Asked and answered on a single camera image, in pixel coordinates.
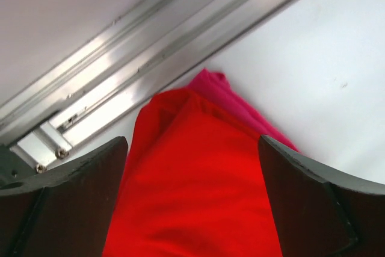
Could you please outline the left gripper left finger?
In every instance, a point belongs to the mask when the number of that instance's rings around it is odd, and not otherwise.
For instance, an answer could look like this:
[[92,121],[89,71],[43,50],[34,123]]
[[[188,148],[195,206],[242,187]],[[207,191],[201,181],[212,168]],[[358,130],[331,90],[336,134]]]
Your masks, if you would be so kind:
[[124,137],[1,187],[1,256],[101,256],[128,152]]

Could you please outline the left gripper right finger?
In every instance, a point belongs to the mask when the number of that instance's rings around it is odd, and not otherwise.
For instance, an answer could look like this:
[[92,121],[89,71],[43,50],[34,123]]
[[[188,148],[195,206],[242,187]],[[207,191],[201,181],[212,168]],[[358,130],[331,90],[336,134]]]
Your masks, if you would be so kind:
[[384,256],[384,185],[264,135],[259,159],[283,256]]

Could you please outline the red t shirt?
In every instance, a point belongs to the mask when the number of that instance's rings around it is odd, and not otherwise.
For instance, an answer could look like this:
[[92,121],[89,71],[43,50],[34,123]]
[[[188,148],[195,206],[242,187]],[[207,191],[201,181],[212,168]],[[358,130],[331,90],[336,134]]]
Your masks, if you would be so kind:
[[281,256],[259,133],[191,90],[135,122],[104,256]]

